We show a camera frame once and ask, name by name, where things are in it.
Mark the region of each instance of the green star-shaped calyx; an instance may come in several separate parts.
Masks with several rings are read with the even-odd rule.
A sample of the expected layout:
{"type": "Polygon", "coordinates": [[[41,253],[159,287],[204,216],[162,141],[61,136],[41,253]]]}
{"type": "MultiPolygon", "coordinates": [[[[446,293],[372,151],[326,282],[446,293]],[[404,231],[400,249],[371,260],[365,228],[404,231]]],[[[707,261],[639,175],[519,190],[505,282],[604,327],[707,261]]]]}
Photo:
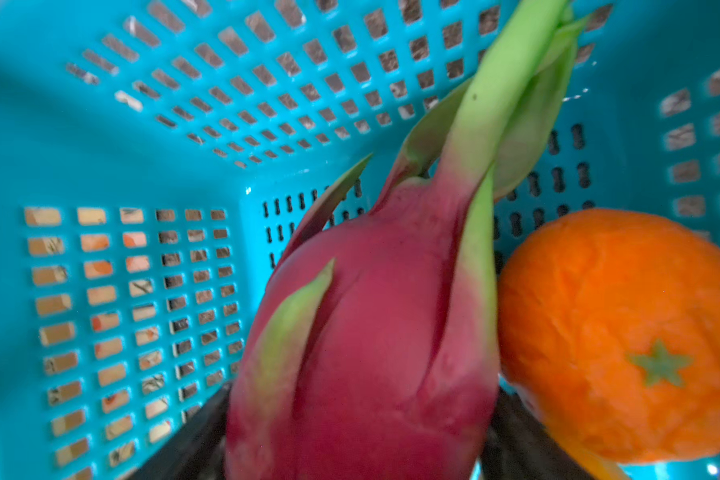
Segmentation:
{"type": "Polygon", "coordinates": [[[673,355],[664,346],[661,339],[655,341],[649,355],[630,355],[630,362],[645,370],[646,387],[651,387],[667,380],[676,387],[685,385],[678,370],[693,363],[693,359],[687,355],[673,355]]]}

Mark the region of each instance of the blue basket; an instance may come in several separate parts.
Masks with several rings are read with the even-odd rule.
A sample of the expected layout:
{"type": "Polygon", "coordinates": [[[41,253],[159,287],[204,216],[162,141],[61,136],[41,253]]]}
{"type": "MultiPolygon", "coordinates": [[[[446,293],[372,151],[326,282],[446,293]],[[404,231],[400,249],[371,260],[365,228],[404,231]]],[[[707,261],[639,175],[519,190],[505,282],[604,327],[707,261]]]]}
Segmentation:
{"type": "MultiPolygon", "coordinates": [[[[374,151],[332,223],[369,208],[518,0],[297,3],[0,1],[0,480],[152,455],[234,376],[305,208],[374,151]]],[[[499,264],[593,205],[720,245],[720,0],[609,3],[574,4],[601,22],[549,152],[497,206],[499,264]]]]}

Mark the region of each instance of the pink dragon fruit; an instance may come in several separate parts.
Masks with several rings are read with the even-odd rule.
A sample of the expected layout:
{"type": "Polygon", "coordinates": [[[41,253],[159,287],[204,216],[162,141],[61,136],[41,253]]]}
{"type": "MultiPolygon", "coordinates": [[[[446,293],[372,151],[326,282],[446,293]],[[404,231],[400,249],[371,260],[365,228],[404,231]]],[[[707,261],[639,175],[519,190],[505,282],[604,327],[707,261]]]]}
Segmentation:
{"type": "Polygon", "coordinates": [[[494,164],[566,4],[518,6],[444,146],[404,148],[371,211],[322,231],[368,158],[309,209],[230,393],[228,480],[468,478],[498,393],[494,164]]]}

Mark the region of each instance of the orange fruit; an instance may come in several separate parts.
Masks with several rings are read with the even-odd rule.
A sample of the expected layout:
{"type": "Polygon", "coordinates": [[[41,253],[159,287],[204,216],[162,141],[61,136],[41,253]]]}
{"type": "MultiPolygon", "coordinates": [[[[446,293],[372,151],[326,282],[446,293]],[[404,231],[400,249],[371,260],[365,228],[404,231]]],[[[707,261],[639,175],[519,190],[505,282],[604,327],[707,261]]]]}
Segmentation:
{"type": "Polygon", "coordinates": [[[585,210],[530,235],[498,292],[502,370],[542,422],[620,463],[720,452],[720,248],[585,210]]]}

